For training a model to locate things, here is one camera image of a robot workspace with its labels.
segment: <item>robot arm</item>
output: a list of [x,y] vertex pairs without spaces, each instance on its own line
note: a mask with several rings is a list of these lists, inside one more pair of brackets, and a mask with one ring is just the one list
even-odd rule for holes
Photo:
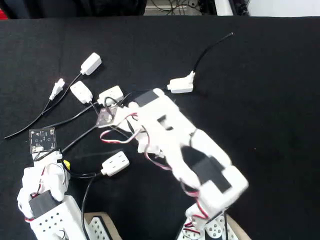
[[[129,109],[136,112],[139,124],[148,133],[148,136],[137,136],[139,149],[145,143],[152,149],[158,148],[175,178],[196,189],[191,194],[196,197],[196,203],[185,215],[196,232],[203,231],[207,222],[233,204],[248,187],[246,178],[232,165],[229,156],[204,131],[197,129],[162,90],[156,88],[143,94],[129,104]],[[187,165],[183,147],[202,153],[202,159]]]

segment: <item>cable connector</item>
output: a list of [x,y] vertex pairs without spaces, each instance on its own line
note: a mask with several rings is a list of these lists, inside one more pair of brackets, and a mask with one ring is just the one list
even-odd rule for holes
[[173,94],[190,93],[194,89],[194,77],[195,72],[191,71],[189,75],[185,77],[171,79],[167,85],[168,90]]
[[62,90],[65,85],[65,81],[60,78],[53,86],[52,93],[49,99],[52,101]]
[[98,54],[93,52],[81,65],[80,73],[82,75],[92,74],[100,65],[102,61]]
[[81,103],[88,104],[92,101],[93,95],[82,81],[77,81],[70,87],[70,90]]
[[123,151],[119,151],[102,163],[101,173],[111,177],[128,167],[129,164],[130,162],[125,153]]
[[107,106],[110,106],[115,103],[111,98],[113,98],[117,102],[124,99],[124,94],[118,85],[116,85],[112,88],[109,88],[108,90],[105,90],[102,93],[100,93],[97,102],[98,102],[98,104],[103,105],[104,107],[105,107],[105,103]]

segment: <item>black circuit board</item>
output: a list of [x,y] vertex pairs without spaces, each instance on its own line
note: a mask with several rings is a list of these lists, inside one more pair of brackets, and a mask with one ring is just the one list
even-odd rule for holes
[[43,128],[29,130],[31,154],[47,152],[57,147],[56,129]]

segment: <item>black cloth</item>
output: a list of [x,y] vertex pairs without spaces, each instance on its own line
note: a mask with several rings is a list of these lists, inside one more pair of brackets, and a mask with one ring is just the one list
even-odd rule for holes
[[0,0],[10,19],[143,15],[146,4],[147,0]]
[[[190,73],[199,54],[235,35],[200,62],[192,93],[169,94],[248,179],[228,213],[252,239],[317,238],[319,222],[320,18],[112,17],[0,21],[1,137],[43,109],[53,83],[67,83],[98,53],[103,65],[81,77],[94,96],[163,87]],[[69,93],[33,128],[74,116],[85,106]],[[96,122],[93,110],[57,127],[65,147]],[[87,212],[107,212],[127,239],[174,239],[194,202],[170,172],[111,145],[94,130],[64,158],[74,171],[100,169],[107,151],[123,148],[130,166],[92,186]],[[0,142],[1,239],[35,239],[17,207],[23,169],[32,165],[28,132]],[[87,185],[73,179],[80,204]]]

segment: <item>wall outlet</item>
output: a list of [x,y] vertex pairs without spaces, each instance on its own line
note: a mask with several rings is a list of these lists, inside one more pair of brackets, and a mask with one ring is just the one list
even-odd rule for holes
[[[114,100],[116,100],[117,102],[121,101],[122,99],[124,99],[124,94],[123,92],[121,91],[120,87],[118,85],[112,87],[112,88],[109,88],[108,90],[105,90],[104,92],[100,93],[99,94],[99,98],[97,100],[97,102],[100,104],[100,105],[103,105],[105,107],[105,98],[106,97],[110,97],[110,98],[113,98]],[[107,106],[110,106],[112,104],[114,104],[115,102],[110,99],[110,98],[107,98],[106,100],[106,105]]]
[[101,173],[109,177],[129,166],[129,160],[123,151],[119,151],[102,163]]

